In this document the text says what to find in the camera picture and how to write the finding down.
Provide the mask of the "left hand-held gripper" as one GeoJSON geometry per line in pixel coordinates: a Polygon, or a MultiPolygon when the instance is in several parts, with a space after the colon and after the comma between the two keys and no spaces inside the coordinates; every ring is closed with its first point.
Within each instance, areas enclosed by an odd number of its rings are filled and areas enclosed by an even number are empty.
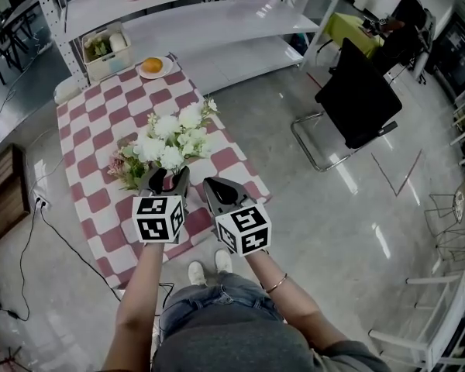
{"type": "Polygon", "coordinates": [[[132,206],[132,219],[141,243],[178,243],[185,221],[185,198],[188,194],[190,169],[184,166],[173,176],[172,196],[160,195],[167,171],[152,167],[140,179],[139,196],[132,206]]]}

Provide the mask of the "pink flower bouquet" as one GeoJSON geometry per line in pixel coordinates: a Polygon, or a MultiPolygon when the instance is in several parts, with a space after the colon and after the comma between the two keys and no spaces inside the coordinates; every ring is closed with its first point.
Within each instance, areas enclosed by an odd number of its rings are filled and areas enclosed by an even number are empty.
{"type": "Polygon", "coordinates": [[[120,147],[110,156],[108,175],[123,183],[123,188],[131,191],[137,190],[144,174],[150,169],[150,164],[141,161],[134,152],[134,143],[120,147]]]}

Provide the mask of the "white flower bouquet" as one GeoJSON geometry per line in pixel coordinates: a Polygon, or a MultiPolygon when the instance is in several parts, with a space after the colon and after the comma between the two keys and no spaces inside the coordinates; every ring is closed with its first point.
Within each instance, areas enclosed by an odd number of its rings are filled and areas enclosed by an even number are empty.
{"type": "Polygon", "coordinates": [[[142,163],[176,174],[189,160],[210,157],[207,125],[217,113],[211,97],[184,107],[177,115],[151,113],[132,144],[132,154],[142,163]]]}

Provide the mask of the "person's left forearm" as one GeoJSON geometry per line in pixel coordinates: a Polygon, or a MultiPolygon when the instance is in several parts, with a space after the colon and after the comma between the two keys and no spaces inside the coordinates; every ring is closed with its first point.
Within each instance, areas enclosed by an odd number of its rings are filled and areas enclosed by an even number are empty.
{"type": "Polygon", "coordinates": [[[115,334],[103,371],[149,370],[163,252],[162,243],[143,248],[116,313],[115,334]]]}

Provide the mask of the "red white checkered tablecloth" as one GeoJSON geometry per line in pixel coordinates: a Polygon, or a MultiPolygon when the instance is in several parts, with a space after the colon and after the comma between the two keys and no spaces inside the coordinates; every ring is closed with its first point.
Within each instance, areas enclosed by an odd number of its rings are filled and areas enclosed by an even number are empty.
{"type": "MultiPolygon", "coordinates": [[[[57,109],[65,171],[81,227],[107,282],[124,288],[133,274],[142,246],[131,209],[133,192],[108,174],[110,157],[123,139],[134,140],[150,113],[179,112],[203,97],[175,63],[165,77],[147,80],[135,68],[116,74],[83,91],[57,109]]],[[[208,124],[212,155],[190,164],[188,216],[178,244],[164,248],[164,260],[190,250],[212,233],[202,181],[224,177],[244,185],[257,201],[271,194],[218,117],[208,124]]]]}

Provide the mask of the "person's left white shoe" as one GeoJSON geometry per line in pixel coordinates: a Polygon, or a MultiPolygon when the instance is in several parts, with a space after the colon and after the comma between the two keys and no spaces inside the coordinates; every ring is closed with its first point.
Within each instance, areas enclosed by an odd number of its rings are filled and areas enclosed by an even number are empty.
{"type": "Polygon", "coordinates": [[[188,278],[191,285],[206,285],[205,272],[202,264],[198,261],[192,261],[188,266],[188,278]]]}

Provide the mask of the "person's blue jeans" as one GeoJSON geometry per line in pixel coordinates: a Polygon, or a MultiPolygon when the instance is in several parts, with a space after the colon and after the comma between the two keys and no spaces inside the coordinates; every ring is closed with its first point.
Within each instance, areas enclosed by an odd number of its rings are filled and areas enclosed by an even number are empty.
{"type": "Polygon", "coordinates": [[[172,295],[160,316],[160,333],[164,338],[171,336],[198,317],[199,312],[209,313],[215,306],[219,313],[206,319],[207,323],[246,322],[250,316],[284,321],[260,285],[238,274],[221,272],[211,286],[189,285],[172,295]]]}

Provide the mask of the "white plate under orange fruit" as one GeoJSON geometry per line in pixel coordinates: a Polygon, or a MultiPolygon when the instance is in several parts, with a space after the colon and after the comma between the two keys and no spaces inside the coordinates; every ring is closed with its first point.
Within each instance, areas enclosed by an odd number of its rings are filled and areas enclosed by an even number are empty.
{"type": "Polygon", "coordinates": [[[143,63],[142,62],[141,65],[139,65],[138,67],[138,73],[142,78],[146,78],[148,80],[154,80],[154,79],[164,77],[172,71],[174,62],[170,58],[168,57],[157,57],[157,58],[163,61],[164,65],[163,65],[162,70],[159,71],[158,73],[147,73],[142,69],[142,63],[143,63]]]}

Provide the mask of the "white storage basket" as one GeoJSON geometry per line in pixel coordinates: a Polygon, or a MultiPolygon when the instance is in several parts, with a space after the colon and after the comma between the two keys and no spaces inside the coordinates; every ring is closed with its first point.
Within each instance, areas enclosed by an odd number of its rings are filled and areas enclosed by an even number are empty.
{"type": "Polygon", "coordinates": [[[91,81],[100,81],[134,64],[129,35],[114,22],[82,38],[83,61],[91,81]]]}

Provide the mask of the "white plastic bin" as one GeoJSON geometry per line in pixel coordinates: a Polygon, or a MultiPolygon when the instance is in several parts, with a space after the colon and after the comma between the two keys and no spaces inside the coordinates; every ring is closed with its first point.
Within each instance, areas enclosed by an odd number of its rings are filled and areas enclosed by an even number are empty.
{"type": "Polygon", "coordinates": [[[81,89],[73,77],[69,77],[58,84],[53,92],[53,99],[57,105],[62,105],[78,96],[81,89]]]}

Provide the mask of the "person's grey shirt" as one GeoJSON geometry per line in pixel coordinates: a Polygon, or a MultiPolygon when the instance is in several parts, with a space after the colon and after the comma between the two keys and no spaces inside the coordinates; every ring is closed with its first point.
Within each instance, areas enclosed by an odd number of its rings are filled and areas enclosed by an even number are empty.
{"type": "Polygon", "coordinates": [[[343,340],[316,353],[296,329],[254,319],[197,325],[165,339],[152,372],[391,372],[360,342],[343,340]]]}

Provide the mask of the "brown wooden pallet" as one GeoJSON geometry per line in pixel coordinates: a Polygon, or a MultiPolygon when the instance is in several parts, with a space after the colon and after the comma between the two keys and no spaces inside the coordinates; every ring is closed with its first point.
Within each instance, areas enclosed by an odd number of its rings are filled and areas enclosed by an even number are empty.
{"type": "Polygon", "coordinates": [[[11,144],[0,153],[0,239],[30,212],[24,153],[11,144]]]}

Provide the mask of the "black cantilever office chair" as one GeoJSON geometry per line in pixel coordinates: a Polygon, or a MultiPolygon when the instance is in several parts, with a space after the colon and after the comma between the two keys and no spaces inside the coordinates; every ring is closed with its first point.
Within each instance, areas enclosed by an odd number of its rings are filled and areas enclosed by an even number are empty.
{"type": "Polygon", "coordinates": [[[291,123],[291,132],[312,167],[326,172],[398,127],[393,118],[402,103],[370,59],[348,38],[343,40],[332,77],[316,94],[323,110],[291,123]],[[301,139],[297,126],[329,118],[345,140],[350,153],[326,167],[319,166],[301,139]]]}

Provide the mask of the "long black table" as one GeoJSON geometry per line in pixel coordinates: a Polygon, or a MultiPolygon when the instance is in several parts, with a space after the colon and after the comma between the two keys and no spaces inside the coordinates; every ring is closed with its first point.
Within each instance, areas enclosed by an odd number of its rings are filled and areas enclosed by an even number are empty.
{"type": "MultiPolygon", "coordinates": [[[[20,73],[23,67],[19,59],[19,50],[28,53],[28,46],[19,38],[22,32],[29,40],[33,38],[28,15],[40,5],[39,0],[25,0],[1,23],[0,27],[0,57],[5,59],[8,68],[16,68],[20,73]]],[[[5,85],[0,70],[0,82],[5,85]]]]}

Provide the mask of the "white frame table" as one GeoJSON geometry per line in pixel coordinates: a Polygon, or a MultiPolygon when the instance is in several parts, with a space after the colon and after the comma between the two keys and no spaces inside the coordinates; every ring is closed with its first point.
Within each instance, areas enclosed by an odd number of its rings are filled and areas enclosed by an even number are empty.
{"type": "Polygon", "coordinates": [[[453,338],[465,312],[465,270],[443,277],[408,278],[407,285],[424,286],[438,284],[443,288],[433,306],[414,305],[414,310],[426,310],[429,319],[416,339],[406,339],[372,329],[368,336],[378,342],[407,350],[410,357],[394,357],[384,351],[386,360],[432,372],[436,364],[445,363],[443,353],[453,338]]]}

